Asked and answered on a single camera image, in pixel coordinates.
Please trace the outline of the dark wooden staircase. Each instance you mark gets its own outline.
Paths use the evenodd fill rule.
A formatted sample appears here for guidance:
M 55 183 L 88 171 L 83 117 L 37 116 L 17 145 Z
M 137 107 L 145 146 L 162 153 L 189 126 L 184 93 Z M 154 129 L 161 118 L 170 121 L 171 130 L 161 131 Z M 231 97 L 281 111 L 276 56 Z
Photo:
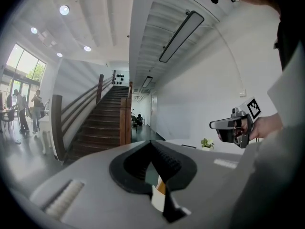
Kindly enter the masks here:
M 132 83 L 118 85 L 116 75 L 100 75 L 98 84 L 66 106 L 63 96 L 52 96 L 51 134 L 58 161 L 74 162 L 131 142 Z

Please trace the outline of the person's black clothing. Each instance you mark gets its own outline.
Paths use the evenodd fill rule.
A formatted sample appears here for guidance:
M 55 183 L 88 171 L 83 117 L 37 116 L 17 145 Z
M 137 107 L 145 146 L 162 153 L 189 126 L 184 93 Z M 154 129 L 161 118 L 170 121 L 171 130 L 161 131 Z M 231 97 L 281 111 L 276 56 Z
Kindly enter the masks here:
M 293 15 L 288 8 L 279 6 L 280 22 L 278 24 L 277 39 L 274 49 L 278 50 L 282 71 L 286 68 L 300 42 L 305 42 L 304 26 L 300 23 L 294 24 Z

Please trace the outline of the white curved console table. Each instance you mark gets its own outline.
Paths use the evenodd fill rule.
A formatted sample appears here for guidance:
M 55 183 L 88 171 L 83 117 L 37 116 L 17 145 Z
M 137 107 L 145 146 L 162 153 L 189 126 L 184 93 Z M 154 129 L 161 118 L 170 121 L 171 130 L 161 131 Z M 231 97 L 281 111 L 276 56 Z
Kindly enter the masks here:
M 214 144 L 214 149 L 203 149 L 201 146 L 200 140 L 191 140 L 191 139 L 174 139 L 174 140 L 166 140 L 169 143 L 179 145 L 189 145 L 189 146 L 195 146 L 197 149 L 204 150 L 204 151 L 213 151 L 213 152 L 221 152 L 221 153 L 230 153 L 230 154 L 239 154 L 242 155 L 245 151 L 245 149 L 241 149 L 235 144 L 232 143 L 223 143 L 221 141 L 216 141 Z

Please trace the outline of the large white wood-lined drawer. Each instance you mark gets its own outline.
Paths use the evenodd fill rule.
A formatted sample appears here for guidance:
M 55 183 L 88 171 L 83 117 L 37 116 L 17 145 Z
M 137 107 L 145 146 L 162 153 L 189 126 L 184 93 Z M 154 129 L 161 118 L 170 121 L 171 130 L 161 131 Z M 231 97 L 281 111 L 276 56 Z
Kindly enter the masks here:
M 155 209 L 163 212 L 165 205 L 165 184 L 152 162 L 147 167 L 145 182 L 152 186 L 151 204 Z

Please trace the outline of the glass entrance doors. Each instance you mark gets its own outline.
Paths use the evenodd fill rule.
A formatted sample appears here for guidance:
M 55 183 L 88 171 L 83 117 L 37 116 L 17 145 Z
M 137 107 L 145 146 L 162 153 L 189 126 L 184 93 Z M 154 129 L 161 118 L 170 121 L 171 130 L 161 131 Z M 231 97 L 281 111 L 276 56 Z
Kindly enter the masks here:
M 17 97 L 13 95 L 14 90 L 18 90 L 26 99 L 28 107 L 32 108 L 31 99 L 40 88 L 45 68 L 45 62 L 15 44 L 0 80 L 3 108 L 10 109 L 16 104 Z

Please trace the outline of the grey door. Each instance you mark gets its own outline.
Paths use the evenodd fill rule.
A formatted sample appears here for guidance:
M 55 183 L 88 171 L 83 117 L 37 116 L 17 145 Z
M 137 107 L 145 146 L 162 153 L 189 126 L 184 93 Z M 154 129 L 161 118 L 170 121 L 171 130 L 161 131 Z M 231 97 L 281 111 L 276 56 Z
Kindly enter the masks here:
M 157 125 L 157 95 L 151 97 L 151 129 L 156 133 Z

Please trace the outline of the white flowers in white pot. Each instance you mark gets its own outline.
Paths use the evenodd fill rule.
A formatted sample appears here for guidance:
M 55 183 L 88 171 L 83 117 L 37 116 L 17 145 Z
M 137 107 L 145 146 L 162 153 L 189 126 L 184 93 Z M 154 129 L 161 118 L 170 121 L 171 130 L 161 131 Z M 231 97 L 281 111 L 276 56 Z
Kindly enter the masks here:
M 203 149 L 209 149 L 213 150 L 214 149 L 214 141 L 211 139 L 204 138 L 201 140 L 201 146 Z

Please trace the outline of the person's right forearm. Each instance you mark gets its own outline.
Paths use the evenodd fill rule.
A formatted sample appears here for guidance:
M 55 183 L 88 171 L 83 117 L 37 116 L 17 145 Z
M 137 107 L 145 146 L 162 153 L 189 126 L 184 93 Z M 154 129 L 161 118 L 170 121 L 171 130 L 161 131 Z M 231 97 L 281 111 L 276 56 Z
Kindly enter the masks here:
M 267 117 L 266 127 L 267 127 L 267 135 L 283 128 L 282 119 L 279 113 Z

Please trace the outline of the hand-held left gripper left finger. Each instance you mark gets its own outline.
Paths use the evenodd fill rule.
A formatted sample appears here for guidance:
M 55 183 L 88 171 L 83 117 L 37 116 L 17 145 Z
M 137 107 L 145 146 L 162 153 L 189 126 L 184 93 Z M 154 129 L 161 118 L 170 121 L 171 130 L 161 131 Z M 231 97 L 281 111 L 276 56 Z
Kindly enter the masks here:
M 111 161 L 135 148 L 133 143 L 87 155 L 55 174 L 30 196 L 46 219 L 46 209 L 70 182 L 82 184 L 60 219 L 48 223 L 50 229 L 162 229 L 168 225 L 148 195 L 132 194 L 119 187 L 109 172 Z

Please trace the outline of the person's right hand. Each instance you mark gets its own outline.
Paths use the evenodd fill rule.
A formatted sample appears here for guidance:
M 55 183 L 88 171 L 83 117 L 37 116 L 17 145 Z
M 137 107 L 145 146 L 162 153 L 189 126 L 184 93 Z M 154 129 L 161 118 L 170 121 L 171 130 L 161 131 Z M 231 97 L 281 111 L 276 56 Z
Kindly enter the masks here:
M 239 137 L 244 134 L 248 129 L 247 119 L 241 119 L 234 122 L 234 136 Z M 265 117 L 259 117 L 253 125 L 250 133 L 249 140 L 252 141 L 256 138 L 265 138 L 268 134 L 268 129 L 265 126 Z

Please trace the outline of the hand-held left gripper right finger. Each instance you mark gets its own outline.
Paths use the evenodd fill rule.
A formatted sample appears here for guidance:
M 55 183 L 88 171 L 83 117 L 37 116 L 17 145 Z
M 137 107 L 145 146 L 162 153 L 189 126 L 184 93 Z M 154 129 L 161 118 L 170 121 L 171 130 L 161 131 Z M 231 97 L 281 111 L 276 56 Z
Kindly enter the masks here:
M 153 229 L 233 229 L 248 152 L 202 151 L 162 141 L 150 145 L 166 187 L 163 216 Z

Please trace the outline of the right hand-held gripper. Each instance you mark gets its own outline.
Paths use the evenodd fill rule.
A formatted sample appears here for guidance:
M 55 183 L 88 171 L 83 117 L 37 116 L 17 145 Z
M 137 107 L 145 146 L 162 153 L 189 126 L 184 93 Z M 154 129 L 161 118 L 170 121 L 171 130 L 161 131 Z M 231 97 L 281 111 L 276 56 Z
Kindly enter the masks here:
M 240 148 L 246 148 L 255 121 L 261 115 L 261 109 L 254 97 L 250 98 L 239 107 L 232 109 L 230 118 L 216 120 L 209 123 L 209 127 L 218 130 L 220 138 L 225 143 L 233 143 Z M 247 119 L 248 129 L 239 137 L 234 136 L 234 123 L 237 120 Z

